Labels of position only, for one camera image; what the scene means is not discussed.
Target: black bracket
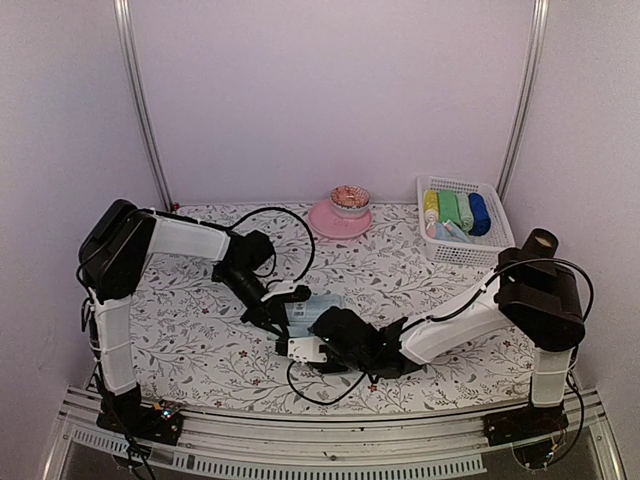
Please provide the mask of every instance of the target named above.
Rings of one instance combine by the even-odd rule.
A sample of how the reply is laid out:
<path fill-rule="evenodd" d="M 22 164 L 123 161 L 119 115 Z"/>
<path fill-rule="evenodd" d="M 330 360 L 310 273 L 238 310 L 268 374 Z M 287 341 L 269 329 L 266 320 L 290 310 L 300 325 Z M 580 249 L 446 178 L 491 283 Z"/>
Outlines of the black bracket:
<path fill-rule="evenodd" d="M 548 435 L 569 426 L 563 404 L 550 408 L 529 404 L 516 410 L 491 413 L 482 421 L 484 436 L 492 447 Z"/>
<path fill-rule="evenodd" d="M 153 408 L 142 408 L 139 422 L 136 428 L 130 431 L 135 438 L 149 440 L 150 442 L 176 446 L 182 433 L 184 417 L 179 413 L 169 418 L 164 418 L 161 411 Z M 105 430 L 124 434 L 120 423 L 113 417 L 100 412 L 96 425 Z"/>

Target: blue cloth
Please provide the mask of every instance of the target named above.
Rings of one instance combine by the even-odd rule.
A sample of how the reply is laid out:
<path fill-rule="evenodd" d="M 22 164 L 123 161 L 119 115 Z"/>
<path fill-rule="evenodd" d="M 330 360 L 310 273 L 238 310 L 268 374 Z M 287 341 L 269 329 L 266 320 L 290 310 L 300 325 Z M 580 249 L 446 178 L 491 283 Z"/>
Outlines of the blue cloth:
<path fill-rule="evenodd" d="M 477 193 L 469 194 L 469 206 L 471 207 L 471 213 L 473 213 L 473 228 L 469 233 L 477 237 L 486 235 L 491 229 L 491 217 L 482 195 Z"/>
<path fill-rule="evenodd" d="M 471 243 L 471 240 L 469 240 L 469 237 L 467 237 L 465 233 L 462 230 L 460 230 L 460 227 L 458 227 L 451 220 L 447 220 L 446 222 L 444 222 L 443 225 L 444 225 L 444 228 L 447 229 L 447 232 L 449 232 L 451 236 L 456 240 L 459 240 L 460 242 L 463 242 L 463 243 Z"/>
<path fill-rule="evenodd" d="M 444 225 L 440 222 L 436 222 L 436 240 L 444 240 L 445 242 L 457 242 L 458 240 L 454 238 L 447 230 Z"/>

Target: floral tablecloth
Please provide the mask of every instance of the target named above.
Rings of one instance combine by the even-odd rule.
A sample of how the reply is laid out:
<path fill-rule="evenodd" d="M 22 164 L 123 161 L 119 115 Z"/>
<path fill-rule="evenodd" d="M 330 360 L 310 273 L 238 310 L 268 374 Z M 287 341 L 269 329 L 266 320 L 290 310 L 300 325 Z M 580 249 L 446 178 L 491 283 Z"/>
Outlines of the floral tablecloth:
<path fill-rule="evenodd" d="M 229 225 L 264 205 L 183 207 L 179 214 Z M 306 215 L 310 205 L 287 205 Z M 337 293 L 347 308 L 377 327 L 428 311 L 475 284 L 477 267 L 429 262 L 420 250 L 418 211 L 411 205 L 374 205 L 373 225 L 355 240 L 317 240 L 313 268 L 304 279 L 314 294 Z M 309 255 L 306 232 L 295 220 L 267 212 L 238 227 L 267 233 L 277 252 L 273 278 L 295 277 Z M 263 266 L 267 272 L 270 261 Z M 211 281 L 202 259 L 156 255 L 131 309 L 133 359 L 143 393 L 190 405 L 254 412 L 377 414 L 427 412 L 526 397 L 532 345 L 515 328 L 479 337 L 438 357 L 424 371 L 377 385 L 363 382 L 330 407 L 307 402 L 287 385 L 286 358 L 264 332 L 243 325 L 244 308 Z M 319 375 L 293 369 L 298 389 L 319 400 L 335 398 L 360 374 Z"/>

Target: basket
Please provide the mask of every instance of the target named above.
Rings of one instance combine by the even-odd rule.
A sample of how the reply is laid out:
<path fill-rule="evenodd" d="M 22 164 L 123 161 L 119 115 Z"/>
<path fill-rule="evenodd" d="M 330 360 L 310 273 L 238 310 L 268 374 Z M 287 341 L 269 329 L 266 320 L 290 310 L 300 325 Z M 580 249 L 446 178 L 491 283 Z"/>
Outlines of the basket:
<path fill-rule="evenodd" d="M 420 234 L 426 243 L 425 255 L 433 262 L 456 263 L 491 267 L 498 263 L 498 254 L 515 246 L 507 215 L 496 190 L 486 183 L 461 182 L 447 178 L 421 175 L 418 177 L 418 211 Z M 451 190 L 462 193 L 479 193 L 484 198 L 491 217 L 491 229 L 482 237 L 471 236 L 473 243 L 447 242 L 429 238 L 424 220 L 424 194 L 427 190 Z"/>

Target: rolled towel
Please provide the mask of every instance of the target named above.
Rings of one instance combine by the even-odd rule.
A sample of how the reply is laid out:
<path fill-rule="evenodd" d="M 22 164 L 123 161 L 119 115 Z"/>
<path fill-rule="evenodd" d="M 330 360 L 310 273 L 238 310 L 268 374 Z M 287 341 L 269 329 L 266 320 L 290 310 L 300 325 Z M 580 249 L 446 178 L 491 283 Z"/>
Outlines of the rolled towel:
<path fill-rule="evenodd" d="M 438 192 L 435 190 L 427 190 L 427 193 L 424 194 L 424 219 L 427 223 L 440 221 Z"/>
<path fill-rule="evenodd" d="M 469 205 L 469 195 L 466 193 L 456 193 L 458 199 L 458 213 L 460 214 L 460 228 L 465 233 L 469 233 L 473 228 L 473 213 Z"/>
<path fill-rule="evenodd" d="M 462 230 L 460 230 L 460 228 L 458 228 L 458 226 L 455 223 L 453 223 L 451 220 L 447 220 L 444 223 L 444 228 L 446 228 L 447 232 L 449 232 L 451 236 L 456 240 L 459 240 L 464 243 L 471 243 L 471 240 L 469 240 L 469 237 L 467 237 L 465 233 Z"/>
<path fill-rule="evenodd" d="M 458 213 L 458 198 L 456 194 L 451 190 L 440 190 L 438 202 L 440 205 L 440 222 L 444 223 L 447 220 L 451 220 L 460 227 L 460 213 Z"/>
<path fill-rule="evenodd" d="M 469 206 L 473 213 L 473 229 L 469 232 L 471 235 L 481 237 L 491 229 L 491 217 L 487 211 L 487 205 L 484 198 L 477 193 L 469 195 Z"/>

